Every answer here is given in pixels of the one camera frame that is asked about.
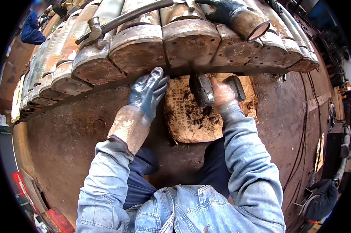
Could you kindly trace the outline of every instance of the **rusty metal floor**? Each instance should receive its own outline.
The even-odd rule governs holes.
[[[313,70],[318,96],[331,91],[324,64],[319,72]],[[303,74],[308,99],[314,98],[307,75]],[[287,81],[271,75],[253,76],[259,100],[257,125],[259,136],[280,171],[285,184],[299,149],[304,119],[304,86],[300,74],[290,72]],[[73,103],[57,106],[27,123],[14,128],[14,147],[17,161],[42,187],[48,204],[57,207],[75,226],[79,188],[88,173],[94,157],[94,146],[105,140],[114,116],[126,104],[129,87],[105,90]],[[328,104],[321,110],[322,131],[327,132]],[[178,144],[169,135],[163,114],[164,100],[158,106],[157,116],[144,146],[155,152],[159,171],[149,177],[157,188],[187,183],[189,174],[203,164],[208,143]],[[283,212],[287,228],[295,229],[298,207],[290,204],[300,200],[313,169],[316,145],[319,138],[318,109],[308,114],[306,160],[284,193]],[[297,186],[302,178],[300,191]]]

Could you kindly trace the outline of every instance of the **rubber glove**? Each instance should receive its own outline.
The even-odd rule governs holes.
[[[41,25],[41,24],[43,24],[46,21],[47,21],[47,17],[40,18],[39,24]]]
[[[218,81],[215,77],[212,77],[210,82],[214,95],[214,104],[212,104],[212,107],[217,113],[223,114],[239,107],[238,100],[235,99],[235,93],[232,91],[230,85]]]
[[[243,0],[195,0],[208,4],[205,16],[208,20],[229,26],[244,40],[261,37],[270,27],[270,20],[261,12],[248,7]]]
[[[156,106],[169,87],[169,76],[161,67],[140,77],[131,87],[128,104],[116,114],[108,132],[108,139],[118,137],[127,144],[134,156],[147,138],[151,122],[156,116]]]

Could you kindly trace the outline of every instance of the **dark pants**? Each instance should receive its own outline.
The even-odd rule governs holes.
[[[23,43],[41,45],[46,41],[46,37],[42,34],[42,32],[34,29],[27,35],[22,34],[21,40]]]
[[[129,169],[128,194],[123,206],[125,210],[145,203],[157,191],[143,178],[143,175],[153,174],[158,169],[156,156],[150,150],[141,148],[129,164]],[[204,164],[197,175],[195,184],[210,184],[217,192],[228,198],[230,194],[227,184],[230,176],[225,162],[224,138],[220,138],[205,149]]]

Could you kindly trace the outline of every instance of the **stack of catalytic converters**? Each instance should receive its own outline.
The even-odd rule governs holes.
[[[71,96],[86,95],[84,92],[94,86],[127,76],[133,77],[133,82],[157,66],[173,76],[189,74],[190,64],[203,73],[246,75],[306,73],[319,66],[308,37],[290,13],[283,7],[279,16],[259,0],[243,1],[265,15],[270,27],[251,42],[224,24],[208,21],[205,12],[210,6],[191,1],[188,5],[174,3],[127,21],[106,33],[99,44],[81,50],[76,44],[90,31],[90,18],[98,16],[102,25],[149,1],[94,0],[58,25],[32,55],[29,71],[18,83],[14,103],[19,104],[13,104],[18,117],[13,117],[13,123],[27,121],[45,106]]]

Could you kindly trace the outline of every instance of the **denim jacket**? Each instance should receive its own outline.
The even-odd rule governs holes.
[[[279,171],[238,105],[224,119],[226,165],[234,205],[210,185],[176,185],[123,210],[133,157],[117,137],[96,145],[80,189],[77,232],[285,232]]]

